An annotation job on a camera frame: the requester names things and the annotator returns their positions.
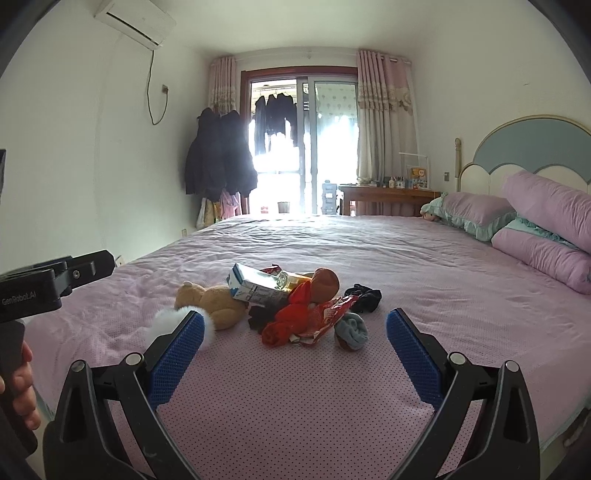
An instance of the pink bedspread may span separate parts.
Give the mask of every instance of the pink bedspread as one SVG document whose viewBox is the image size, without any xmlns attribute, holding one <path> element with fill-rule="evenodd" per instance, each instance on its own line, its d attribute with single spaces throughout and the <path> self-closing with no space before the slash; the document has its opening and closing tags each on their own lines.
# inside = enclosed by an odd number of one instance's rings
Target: pink bedspread
<svg viewBox="0 0 591 480">
<path fill-rule="evenodd" d="M 56 407 L 75 359 L 107 365 L 143 351 L 146 327 L 184 280 L 221 283 L 234 262 L 328 267 L 343 290 L 361 283 L 384 298 L 364 315 L 370 340 L 356 353 L 337 348 L 332 334 L 309 349 L 268 349 L 246 321 L 197 353 L 159 412 L 203 480 L 387 478 L 432 414 L 386 339 L 384 320 L 396 307 L 474 363 L 516 360 L 542 440 L 591 391 L 591 297 L 462 231 L 409 218 L 238 217 L 118 268 L 34 318 L 26 338 L 43 398 Z M 459 461 L 476 415 L 471 409 L 445 470 Z M 145 465 L 127 429 L 130 456 Z"/>
</svg>

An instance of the plush doll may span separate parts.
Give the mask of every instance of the plush doll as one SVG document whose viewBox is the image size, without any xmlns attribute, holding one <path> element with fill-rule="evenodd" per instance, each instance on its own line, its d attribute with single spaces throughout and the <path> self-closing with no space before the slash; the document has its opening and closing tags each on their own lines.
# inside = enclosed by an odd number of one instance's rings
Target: plush doll
<svg viewBox="0 0 591 480">
<path fill-rule="evenodd" d="M 178 324 L 181 323 L 187 314 L 192 310 L 200 313 L 201 316 L 203 316 L 205 323 L 205 333 L 203 335 L 203 342 L 201 343 L 199 349 L 201 350 L 203 348 L 207 348 L 211 342 L 213 342 L 213 337 L 215 335 L 213 322 L 205 310 L 196 306 L 186 306 L 178 310 L 171 308 L 160 310 L 155 315 L 152 325 L 145 333 L 146 348 L 152 345 L 153 341 L 156 340 L 156 338 L 160 335 L 172 333 Z"/>
<path fill-rule="evenodd" d="M 433 215 L 432 213 L 423 213 L 423 219 L 425 219 L 427 222 L 436 222 L 439 220 L 439 217 L 437 215 Z"/>
<path fill-rule="evenodd" d="M 289 305 L 275 314 L 275 321 L 262 331 L 262 342 L 268 346 L 285 345 L 292 334 L 308 328 L 309 310 L 325 303 L 339 291 L 339 279 L 335 272 L 319 268 L 310 281 L 296 287 L 289 296 Z"/>
<path fill-rule="evenodd" d="M 230 288 L 225 285 L 204 288 L 186 281 L 177 291 L 174 302 L 176 310 L 196 306 L 205 310 L 212 319 L 216 330 L 233 327 L 246 316 L 248 304 L 236 300 L 230 295 Z"/>
</svg>

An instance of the power cord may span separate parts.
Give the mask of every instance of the power cord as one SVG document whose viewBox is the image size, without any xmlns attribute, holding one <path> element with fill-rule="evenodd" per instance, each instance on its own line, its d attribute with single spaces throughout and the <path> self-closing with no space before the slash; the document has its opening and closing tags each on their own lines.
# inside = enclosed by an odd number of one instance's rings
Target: power cord
<svg viewBox="0 0 591 480">
<path fill-rule="evenodd" d="M 150 118 L 152 119 L 152 125 L 154 126 L 158 125 L 164 119 L 164 115 L 166 115 L 166 109 L 168 108 L 168 87 L 166 85 L 162 85 L 162 92 L 166 94 L 166 104 L 164 105 L 164 113 L 160 117 L 160 120 L 154 122 L 152 107 L 150 106 L 150 82 L 152 81 L 152 67 L 154 66 L 155 53 L 156 51 L 152 50 L 152 61 L 150 62 L 150 72 L 148 73 L 148 90 L 146 91 L 146 96 L 148 97 L 148 112 L 150 112 Z"/>
</svg>

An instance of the metal screw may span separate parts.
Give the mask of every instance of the metal screw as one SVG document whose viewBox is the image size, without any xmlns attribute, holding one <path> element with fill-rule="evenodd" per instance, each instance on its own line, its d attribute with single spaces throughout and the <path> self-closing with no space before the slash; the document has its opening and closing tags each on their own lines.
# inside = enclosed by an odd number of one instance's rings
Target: metal screw
<svg viewBox="0 0 591 480">
<path fill-rule="evenodd" d="M 466 357 L 458 352 L 452 353 L 449 356 L 449 359 L 452 361 L 453 364 L 456 364 L 456 365 L 463 365 L 466 363 Z"/>
<path fill-rule="evenodd" d="M 82 360 L 76 360 L 72 364 L 72 371 L 74 372 L 81 372 L 84 370 L 84 362 Z"/>
<path fill-rule="evenodd" d="M 505 366 L 507 367 L 507 370 L 511 370 L 512 372 L 519 371 L 519 365 L 517 364 L 517 362 L 514 362 L 513 360 L 505 362 Z"/>
<path fill-rule="evenodd" d="M 125 363 L 128 365 L 137 365 L 142 361 L 142 356 L 139 353 L 130 353 L 125 357 Z"/>
</svg>

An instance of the red cloth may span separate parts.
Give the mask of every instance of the red cloth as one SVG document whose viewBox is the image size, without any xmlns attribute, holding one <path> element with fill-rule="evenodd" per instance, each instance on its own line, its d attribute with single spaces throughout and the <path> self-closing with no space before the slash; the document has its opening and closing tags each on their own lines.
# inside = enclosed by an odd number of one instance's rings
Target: red cloth
<svg viewBox="0 0 591 480">
<path fill-rule="evenodd" d="M 310 282 L 298 285 L 289 297 L 289 305 L 275 314 L 275 321 L 267 324 L 261 334 L 262 343 L 268 346 L 285 345 L 292 333 L 303 333 L 308 328 Z"/>
</svg>

